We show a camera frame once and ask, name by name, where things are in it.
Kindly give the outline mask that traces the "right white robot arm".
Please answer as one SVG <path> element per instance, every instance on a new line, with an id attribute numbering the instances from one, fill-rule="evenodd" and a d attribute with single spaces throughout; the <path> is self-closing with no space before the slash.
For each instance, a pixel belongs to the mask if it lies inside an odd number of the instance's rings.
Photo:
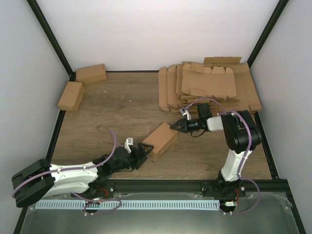
<path id="1" fill-rule="evenodd" d="M 262 135 L 248 110 L 227 111 L 213 117 L 207 103 L 197 106 L 198 118 L 192 119 L 186 108 L 181 108 L 181 118 L 170 129 L 192 134 L 223 131 L 229 152 L 223 168 L 219 171 L 214 186 L 204 187 L 203 191 L 216 192 L 220 196 L 229 196 L 238 189 L 242 168 L 249 155 L 262 142 Z"/>

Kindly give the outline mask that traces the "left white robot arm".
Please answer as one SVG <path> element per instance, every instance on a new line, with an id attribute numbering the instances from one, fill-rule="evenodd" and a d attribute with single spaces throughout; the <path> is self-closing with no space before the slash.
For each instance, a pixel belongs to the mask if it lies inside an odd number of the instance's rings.
<path id="1" fill-rule="evenodd" d="M 16 206 L 30 206 L 46 196 L 76 193 L 94 197 L 101 183 L 114 173 L 138 170 L 154 149 L 152 145 L 115 147 L 108 155 L 81 165 L 61 166 L 40 159 L 12 176 Z"/>

